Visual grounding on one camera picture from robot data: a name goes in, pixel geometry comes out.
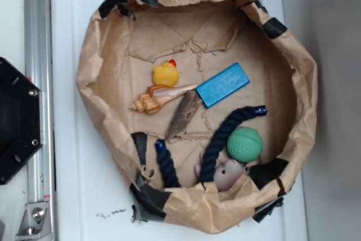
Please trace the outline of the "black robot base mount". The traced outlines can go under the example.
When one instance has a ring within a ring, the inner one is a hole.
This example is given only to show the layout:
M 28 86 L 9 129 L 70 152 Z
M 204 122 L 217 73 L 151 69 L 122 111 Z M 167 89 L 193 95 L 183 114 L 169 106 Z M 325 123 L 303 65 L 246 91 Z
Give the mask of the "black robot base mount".
M 1 185 L 42 146 L 41 91 L 1 58 Z

